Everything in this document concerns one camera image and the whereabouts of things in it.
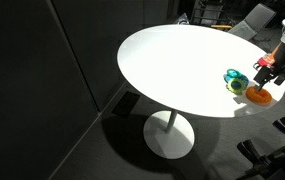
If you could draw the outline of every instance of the table top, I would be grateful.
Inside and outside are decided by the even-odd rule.
[[[208,116],[251,115],[272,107],[285,92],[267,83],[272,95],[269,106],[249,101],[245,92],[227,90],[223,75],[230,68],[248,77],[249,86],[257,71],[253,64],[265,52],[252,43],[220,30],[194,25],[162,25],[138,31],[118,50],[118,65],[142,94],[179,111]]]

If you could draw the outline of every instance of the orange bowl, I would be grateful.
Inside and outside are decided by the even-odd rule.
[[[248,87],[245,95],[250,101],[262,106],[267,106],[272,101],[272,96],[267,90],[256,91],[254,86]]]

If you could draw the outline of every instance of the gray carpet floor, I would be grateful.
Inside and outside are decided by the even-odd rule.
[[[263,42],[257,45],[271,51],[281,32],[262,33],[256,39]],[[272,126],[285,116],[284,94],[274,107],[251,116],[210,118],[180,112],[194,129],[194,147],[180,159],[160,158],[145,144],[143,125],[151,114],[169,108],[140,94],[128,117],[117,116],[112,110],[127,91],[140,94],[126,83],[52,180],[232,180],[252,167],[237,150],[239,142],[251,139],[262,155],[285,145],[285,135]]]

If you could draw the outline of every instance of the table leg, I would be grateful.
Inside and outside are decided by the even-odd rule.
[[[149,148],[167,159],[185,156],[194,144],[192,126],[177,110],[152,114],[144,124],[143,135]]]
[[[175,109],[172,109],[171,114],[170,114],[169,123],[168,123],[168,126],[166,127],[166,133],[169,133],[171,131],[177,115],[178,115],[178,111]]]

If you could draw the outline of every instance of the dark gray wall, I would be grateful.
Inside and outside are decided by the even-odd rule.
[[[164,24],[168,0],[53,0],[80,66],[102,110],[124,82],[117,65],[123,40]]]
[[[47,179],[96,115],[46,1],[0,0],[0,179]]]

